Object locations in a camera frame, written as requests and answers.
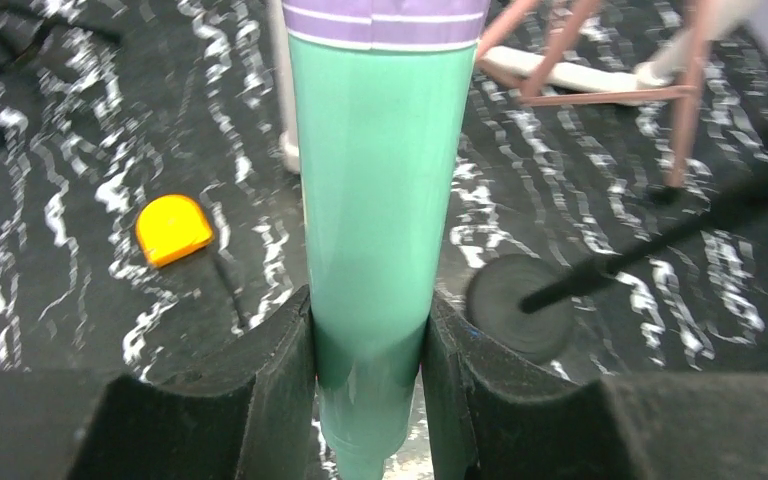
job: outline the black and white patterned floor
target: black and white patterned floor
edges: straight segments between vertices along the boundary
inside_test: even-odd
[[[118,29],[126,44],[113,51],[72,31],[52,48],[71,58],[74,81],[48,73],[0,81],[0,123],[9,126],[0,151],[0,369],[126,369],[160,381],[265,320],[306,283],[299,180],[278,151],[266,7],[34,5]],[[677,7],[611,1],[570,59],[630,70],[679,26]],[[544,6],[509,44],[538,51],[545,17]],[[472,271],[502,253],[532,251],[560,267],[616,251],[768,161],[748,120],[768,118],[768,57],[739,31],[714,48],[706,76],[692,195],[655,210],[641,194],[669,164],[668,106],[522,108],[476,74],[440,290],[458,303]],[[236,298],[204,256],[146,266],[134,222],[168,193],[198,199],[209,214]],[[768,369],[768,216],[653,256],[576,307],[573,345],[546,366],[573,381]],[[415,417],[387,478],[432,478],[421,395]],[[309,477],[333,478],[326,449],[312,454]]]

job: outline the white pole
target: white pole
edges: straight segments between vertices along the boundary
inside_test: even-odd
[[[717,1],[717,15],[714,24],[708,27],[708,40],[716,42],[728,36],[735,28],[749,18],[761,0],[699,0]],[[670,39],[669,44],[655,52],[652,57],[637,66],[639,88],[654,88],[668,85],[676,70],[684,68],[687,59],[690,32],[682,29]]]
[[[299,137],[296,128],[296,97],[293,90],[293,71],[290,66],[290,45],[284,9],[281,0],[269,0],[269,30],[272,32],[272,57],[275,59],[275,83],[284,131],[279,139],[284,153],[284,166],[299,173]]]

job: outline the black pole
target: black pole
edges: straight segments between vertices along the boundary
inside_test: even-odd
[[[534,313],[570,296],[584,296],[610,285],[629,265],[658,253],[702,230],[731,230],[768,210],[768,165],[723,189],[707,211],[691,215],[652,240],[637,241],[617,255],[592,256],[572,267],[555,283],[524,297],[520,309]]]

